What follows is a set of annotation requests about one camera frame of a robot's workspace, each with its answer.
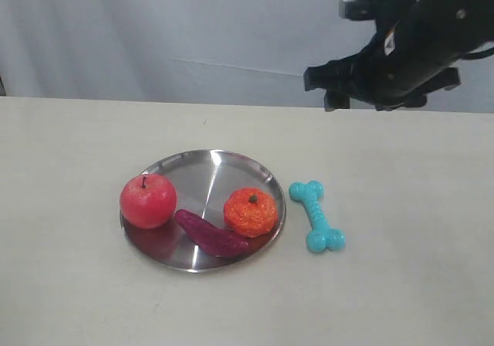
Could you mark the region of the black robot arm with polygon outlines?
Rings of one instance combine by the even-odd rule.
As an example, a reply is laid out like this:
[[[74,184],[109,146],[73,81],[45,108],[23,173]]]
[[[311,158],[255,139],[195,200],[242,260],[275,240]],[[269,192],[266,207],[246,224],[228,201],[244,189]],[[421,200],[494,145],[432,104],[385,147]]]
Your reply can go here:
[[[430,93],[460,85],[455,62],[493,54],[481,48],[493,41],[493,0],[340,0],[339,13],[376,32],[360,52],[304,72],[327,111],[352,99],[377,111],[422,108]]]

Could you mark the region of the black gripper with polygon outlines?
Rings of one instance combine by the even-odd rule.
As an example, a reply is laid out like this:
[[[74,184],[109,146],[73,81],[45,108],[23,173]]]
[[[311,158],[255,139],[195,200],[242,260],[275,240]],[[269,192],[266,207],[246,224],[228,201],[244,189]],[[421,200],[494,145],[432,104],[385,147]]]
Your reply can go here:
[[[324,90],[326,112],[350,109],[351,99],[423,107],[430,93],[460,85],[454,63],[493,54],[481,48],[493,41],[493,0],[415,1],[340,0],[342,19],[374,21],[379,33],[358,54],[308,67],[304,90]]]

